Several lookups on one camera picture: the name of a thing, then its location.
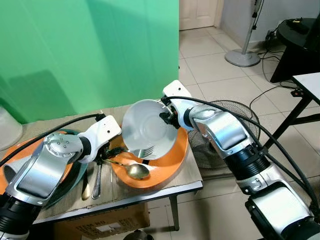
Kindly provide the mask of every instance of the green screen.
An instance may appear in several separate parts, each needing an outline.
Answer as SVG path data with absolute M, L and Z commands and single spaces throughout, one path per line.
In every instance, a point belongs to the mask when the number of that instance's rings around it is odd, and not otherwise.
M 0 1 L 0 105 L 30 123 L 159 98 L 178 0 Z

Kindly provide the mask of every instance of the table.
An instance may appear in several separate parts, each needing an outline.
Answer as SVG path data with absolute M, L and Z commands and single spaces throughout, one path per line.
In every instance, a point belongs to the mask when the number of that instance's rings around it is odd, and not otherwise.
M 292 77 L 292 80 L 303 90 L 304 95 L 272 135 L 276 139 L 278 139 L 290 125 L 320 121 L 320 113 L 298 117 L 312 100 L 320 105 L 320 72 L 296 75 Z M 273 141 L 269 139 L 264 146 L 270 148 L 272 144 Z
M 302 24 L 309 28 L 302 34 L 283 21 L 276 31 L 276 37 L 286 45 L 281 60 L 274 71 L 271 83 L 289 80 L 294 75 L 320 72 L 319 17 L 303 18 Z
M 106 115 L 113 115 L 118 124 L 120 124 L 122 122 L 123 115 L 125 114 L 128 107 L 129 106 L 105 108 L 102 109 L 102 111 Z M 100 110 L 93 111 L 88 114 L 94 113 L 100 113 Z M 66 116 L 63 118 L 25 124 L 23 125 L 23 135 L 19 142 L 28 140 L 59 124 L 83 115 L 85 114 Z M 94 118 L 85 119 L 73 123 L 66 128 L 84 132 L 93 123 L 95 123 Z M 6 151 L 0 151 L 0 158 L 3 157 L 5 152 Z M 87 172 L 89 178 L 88 182 L 90 185 L 90 189 L 92 190 L 97 174 L 97 167 L 94 162 L 91 162 L 88 165 Z M 179 170 L 166 182 L 156 187 L 148 189 L 137 189 L 129 187 L 117 178 L 109 164 L 104 164 L 102 166 L 100 198 L 93 200 L 90 197 L 86 201 L 82 201 L 82 186 L 83 181 L 81 180 L 79 184 L 57 204 L 48 209 L 43 209 L 33 224 L 38 225 L 43 223 L 58 222 L 66 219 L 96 214 L 99 212 L 105 212 L 129 205 L 169 197 L 174 229 L 178 231 L 179 217 L 177 196 L 180 194 L 200 190 L 203 188 L 203 183 L 191 148 L 188 146 L 187 155 Z

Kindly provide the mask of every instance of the white door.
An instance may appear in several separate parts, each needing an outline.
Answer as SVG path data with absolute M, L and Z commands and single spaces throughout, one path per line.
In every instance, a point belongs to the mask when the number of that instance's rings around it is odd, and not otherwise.
M 179 29 L 220 26 L 223 0 L 179 0 Z

